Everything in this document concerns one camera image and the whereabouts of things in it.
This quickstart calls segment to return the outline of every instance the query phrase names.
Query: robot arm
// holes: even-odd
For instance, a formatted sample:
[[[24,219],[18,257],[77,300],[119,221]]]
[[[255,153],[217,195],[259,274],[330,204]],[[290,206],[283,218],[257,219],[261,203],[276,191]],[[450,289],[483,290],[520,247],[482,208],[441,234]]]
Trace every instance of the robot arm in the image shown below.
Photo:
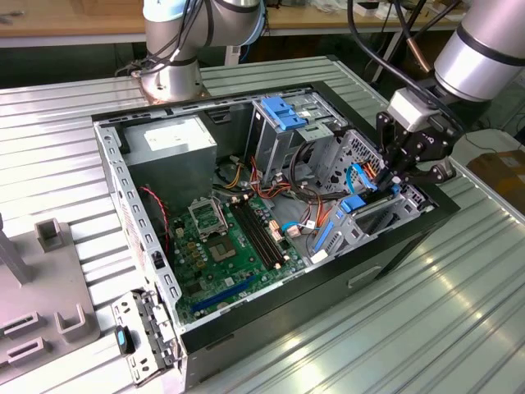
[[[451,108],[487,103],[525,66],[525,0],[474,0],[435,62],[435,80],[419,83]],[[415,89],[396,91],[377,114],[383,169],[380,190],[392,182],[441,183],[455,176],[446,160],[466,130],[452,125],[441,108]],[[416,165],[442,160],[429,171]]]
[[[158,101],[198,96],[203,84],[197,51],[251,44],[263,31],[264,12],[263,0],[144,0],[146,46],[153,64],[139,74],[146,93]]]

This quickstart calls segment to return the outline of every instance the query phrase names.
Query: chip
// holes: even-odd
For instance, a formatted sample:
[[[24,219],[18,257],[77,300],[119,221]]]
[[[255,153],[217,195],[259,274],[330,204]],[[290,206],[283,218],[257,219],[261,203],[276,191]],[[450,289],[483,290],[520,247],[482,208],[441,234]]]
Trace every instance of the chip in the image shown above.
[[[212,257],[218,263],[237,254],[228,235],[212,238],[206,244],[212,253]]]
[[[203,289],[202,286],[200,286],[199,282],[193,283],[191,285],[186,286],[186,290],[188,291],[189,295],[192,296],[195,293],[198,293]]]

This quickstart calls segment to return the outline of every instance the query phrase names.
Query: gray plastic bracket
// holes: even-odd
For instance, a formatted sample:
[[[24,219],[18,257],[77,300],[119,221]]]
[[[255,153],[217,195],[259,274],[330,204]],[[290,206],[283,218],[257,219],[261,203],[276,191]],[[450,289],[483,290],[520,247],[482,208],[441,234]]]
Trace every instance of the gray plastic bracket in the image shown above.
[[[8,350],[7,362],[13,367],[20,367],[48,352],[48,343],[42,337],[38,337]]]
[[[64,236],[55,218],[35,223],[34,232],[44,253],[64,246]]]
[[[84,315],[81,304],[76,305],[76,311],[79,318],[78,323],[71,323],[71,321],[76,320],[76,318],[65,320],[61,314],[55,312],[57,331],[67,343],[77,341],[89,334],[89,322]]]
[[[34,311],[30,314],[25,314],[19,318],[14,318],[13,320],[5,322],[2,325],[2,328],[0,328],[0,332],[2,332],[3,336],[14,339],[36,330],[44,324],[45,322],[38,312]]]

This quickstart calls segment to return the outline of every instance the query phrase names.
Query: slotted metal surface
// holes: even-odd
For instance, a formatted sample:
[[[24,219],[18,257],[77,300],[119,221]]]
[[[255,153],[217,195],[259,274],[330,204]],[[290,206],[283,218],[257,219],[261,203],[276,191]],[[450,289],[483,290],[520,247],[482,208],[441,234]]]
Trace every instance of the slotted metal surface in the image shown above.
[[[372,124],[384,107],[325,57],[205,69],[203,78],[212,94],[324,80]],[[88,115],[143,105],[126,78],[0,91],[6,233],[45,218],[70,223],[103,331],[0,392],[134,391],[108,305],[142,278],[107,195]],[[193,392],[523,392],[525,230],[467,177],[442,189],[462,211],[400,269]]]

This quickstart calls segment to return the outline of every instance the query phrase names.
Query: motherboard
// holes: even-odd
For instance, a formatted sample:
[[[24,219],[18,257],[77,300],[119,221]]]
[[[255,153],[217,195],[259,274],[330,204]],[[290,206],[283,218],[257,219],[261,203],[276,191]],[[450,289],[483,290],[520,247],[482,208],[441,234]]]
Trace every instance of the motherboard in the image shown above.
[[[197,204],[170,222],[176,235],[172,267],[183,291],[176,309],[184,323],[226,308],[305,267],[286,237],[272,227],[276,222],[259,197],[236,204],[215,200]]]

